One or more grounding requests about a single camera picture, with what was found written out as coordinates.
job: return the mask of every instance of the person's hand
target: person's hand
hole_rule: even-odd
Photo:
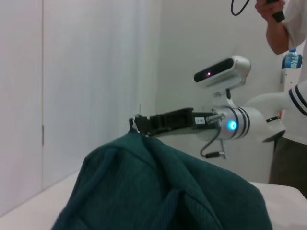
[[[284,5],[284,0],[278,0],[274,3],[267,3],[267,0],[257,0],[255,8],[257,9],[258,13],[269,22],[274,20],[273,14],[283,10]]]

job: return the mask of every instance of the person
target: person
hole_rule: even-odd
[[[273,14],[282,11],[284,0],[267,4],[257,0],[256,9],[267,21],[267,41],[275,54],[282,54],[296,48],[307,36],[307,0],[290,0],[281,23]],[[307,80],[307,46],[303,52],[303,66],[299,81]],[[269,183],[297,188],[307,198],[307,118],[291,114],[285,121],[287,131],[279,139],[273,155]]]

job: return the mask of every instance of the white table surface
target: white table surface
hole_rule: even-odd
[[[0,218],[0,230],[50,230],[66,205],[78,173]],[[254,184],[262,192],[274,230],[307,230],[307,200],[296,189]]]

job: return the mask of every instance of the blue led light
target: blue led light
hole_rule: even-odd
[[[229,128],[231,131],[236,130],[236,127],[237,127],[237,124],[236,124],[235,121],[229,121],[229,122],[228,122],[228,128]]]

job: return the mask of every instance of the white shirt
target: white shirt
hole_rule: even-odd
[[[307,37],[307,0],[290,0],[285,11],[284,24],[289,33],[289,49],[302,44]],[[299,82],[307,80],[307,45],[303,52],[303,65]],[[301,113],[285,114],[285,138],[307,145],[307,117]]]

